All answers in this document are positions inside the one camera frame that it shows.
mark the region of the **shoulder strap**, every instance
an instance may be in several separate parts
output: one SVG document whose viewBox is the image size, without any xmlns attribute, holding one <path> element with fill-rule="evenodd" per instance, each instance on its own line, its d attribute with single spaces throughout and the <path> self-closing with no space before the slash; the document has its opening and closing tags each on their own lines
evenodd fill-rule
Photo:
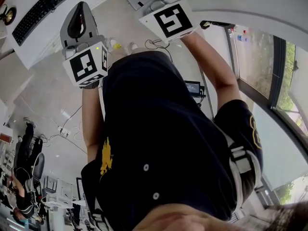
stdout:
<svg viewBox="0 0 308 231">
<path fill-rule="evenodd" d="M 243 146 L 238 146 L 228 134 L 221 130 L 215 123 L 214 125 L 226 138 L 228 148 L 231 151 L 229 166 L 236 188 L 236 211 L 250 196 L 255 186 L 259 184 L 261 180 L 260 163 L 250 150 L 245 149 Z"/>
</svg>

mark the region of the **white sneaker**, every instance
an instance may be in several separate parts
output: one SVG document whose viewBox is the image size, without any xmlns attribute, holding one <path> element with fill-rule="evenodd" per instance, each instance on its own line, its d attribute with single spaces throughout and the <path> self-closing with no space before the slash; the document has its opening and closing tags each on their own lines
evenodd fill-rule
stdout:
<svg viewBox="0 0 308 231">
<path fill-rule="evenodd" d="M 135 42 L 131 42 L 128 46 L 129 54 L 131 54 L 135 49 L 138 49 L 139 46 Z"/>
<path fill-rule="evenodd" d="M 106 42 L 108 50 L 118 50 L 122 48 L 122 45 L 119 44 L 119 42 L 115 39 L 115 37 L 111 37 Z"/>
<path fill-rule="evenodd" d="M 28 117 L 24 117 L 24 121 L 26 123 L 31 123 L 33 125 L 33 129 L 35 129 L 37 127 L 36 123 L 31 121 Z"/>
</svg>

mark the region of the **cable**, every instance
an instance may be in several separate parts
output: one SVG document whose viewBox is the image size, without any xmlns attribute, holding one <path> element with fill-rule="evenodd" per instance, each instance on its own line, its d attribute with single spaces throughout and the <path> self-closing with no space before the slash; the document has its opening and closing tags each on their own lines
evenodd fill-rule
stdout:
<svg viewBox="0 0 308 231">
<path fill-rule="evenodd" d="M 5 15 L 6 10 L 8 9 L 8 6 L 7 6 L 6 4 L 3 4 L 3 5 L 0 7 L 0 9 L 2 9 L 2 7 L 3 7 L 4 5 L 6 6 L 6 8 L 5 8 L 5 10 L 4 10 L 4 13 L 2 13 L 2 14 L 0 14 L 0 15 L 3 15 L 3 14 Z"/>
<path fill-rule="evenodd" d="M 201 99 L 200 99 L 200 102 L 197 104 L 199 108 L 201 108 L 202 101 L 203 101 L 203 99 L 204 99 L 204 91 L 201 89 L 201 90 L 200 90 L 200 93 L 201 93 Z"/>
<path fill-rule="evenodd" d="M 149 47 L 147 47 L 147 46 L 146 46 L 146 43 L 147 43 L 147 42 L 149 42 L 150 44 L 153 44 L 156 48 L 149 48 Z M 170 44 L 168 44 L 167 46 L 162 46 L 162 45 L 157 44 L 157 43 L 159 43 L 159 42 L 162 42 L 162 40 L 161 40 L 161 39 L 156 39 L 156 40 L 153 40 L 153 41 L 152 41 L 152 40 L 148 39 L 148 40 L 146 40 L 146 42 L 144 43 L 144 46 L 145 46 L 145 48 L 147 48 L 148 50 L 157 50 L 157 49 L 166 50 L 166 51 L 169 53 L 171 62 L 173 63 L 173 59 L 172 59 L 171 53 L 170 53 L 170 51 L 167 50 L 167 48 L 170 46 Z"/>
<path fill-rule="evenodd" d="M 24 101 L 24 103 L 28 106 L 28 108 L 32 111 L 33 114 L 35 114 L 35 115 L 37 115 L 37 116 L 39 116 L 39 117 L 42 117 L 42 118 L 46 118 L 46 119 L 51 120 L 51 121 L 56 125 L 56 127 L 58 128 L 58 125 L 54 122 L 54 120 L 52 120 L 50 117 L 41 116 L 41 115 L 35 113 L 35 112 L 30 108 L 30 106 L 26 103 L 26 101 L 24 100 L 24 98 L 23 98 L 21 95 L 20 95 L 20 97 L 21 97 L 21 99 Z"/>
<path fill-rule="evenodd" d="M 72 127 L 72 129 L 77 128 L 77 129 L 79 130 L 79 132 L 77 132 L 77 133 L 74 134 L 74 139 L 77 140 L 77 141 L 83 141 L 83 139 L 78 140 L 78 139 L 76 139 L 76 137 L 75 137 L 75 136 L 76 136 L 77 134 L 79 134 L 79 133 L 81 133 L 81 136 L 83 137 L 83 134 L 82 134 L 82 132 L 81 132 L 81 124 L 82 124 L 82 122 L 79 123 L 79 127 Z"/>
<path fill-rule="evenodd" d="M 76 112 L 73 113 L 73 114 L 71 115 L 71 117 L 68 118 L 68 119 L 65 121 L 64 125 L 62 126 L 62 129 L 61 129 L 60 133 L 62 132 L 62 130 L 63 130 L 64 126 L 66 125 L 66 123 L 78 112 L 78 110 L 81 109 L 81 107 L 82 107 L 82 106 L 80 106 L 80 107 L 76 110 Z"/>
<path fill-rule="evenodd" d="M 57 136 L 60 136 L 61 138 L 66 139 L 67 141 L 70 141 L 67 137 L 62 136 L 61 134 L 52 135 L 52 136 L 49 137 L 49 139 L 47 139 L 46 136 L 45 136 L 44 134 L 41 134 L 41 138 L 46 139 L 46 141 L 47 141 L 47 142 L 43 142 L 43 143 L 48 143 L 48 141 L 50 141 L 52 138 L 57 137 Z M 82 150 L 85 154 L 88 154 L 88 153 L 86 153 L 83 149 L 81 149 L 78 145 L 76 145 L 74 142 L 72 142 L 72 141 L 70 141 L 70 142 L 71 142 L 73 145 L 75 145 L 77 148 L 79 148 L 80 150 Z"/>
</svg>

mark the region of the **yellow logo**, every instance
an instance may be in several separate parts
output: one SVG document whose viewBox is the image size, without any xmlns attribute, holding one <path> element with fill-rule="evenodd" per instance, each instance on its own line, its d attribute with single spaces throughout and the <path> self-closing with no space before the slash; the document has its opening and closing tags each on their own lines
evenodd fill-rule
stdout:
<svg viewBox="0 0 308 231">
<path fill-rule="evenodd" d="M 252 138 L 254 140 L 254 143 L 256 145 L 257 148 L 262 149 L 261 147 L 261 142 L 260 142 L 260 137 L 257 131 L 257 127 L 256 127 L 256 122 L 254 117 L 251 115 L 250 117 L 250 126 L 252 128 Z"/>
<path fill-rule="evenodd" d="M 102 153 L 102 167 L 101 167 L 101 175 L 104 175 L 104 173 L 107 172 L 108 169 L 111 169 L 112 165 L 112 157 L 111 155 L 111 147 L 109 145 L 109 139 L 107 138 L 107 141 L 104 143 L 103 147 L 103 153 Z"/>
</svg>

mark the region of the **chair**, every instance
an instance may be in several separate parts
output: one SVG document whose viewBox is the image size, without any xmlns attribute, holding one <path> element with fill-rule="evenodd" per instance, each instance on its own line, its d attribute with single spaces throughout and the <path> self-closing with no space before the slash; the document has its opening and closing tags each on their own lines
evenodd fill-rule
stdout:
<svg viewBox="0 0 308 231">
<path fill-rule="evenodd" d="M 40 181 L 43 175 L 43 170 L 44 170 L 44 164 L 45 164 L 45 157 L 43 153 L 38 154 L 33 168 L 32 168 L 32 176 L 33 176 L 33 181 L 37 182 Z"/>
</svg>

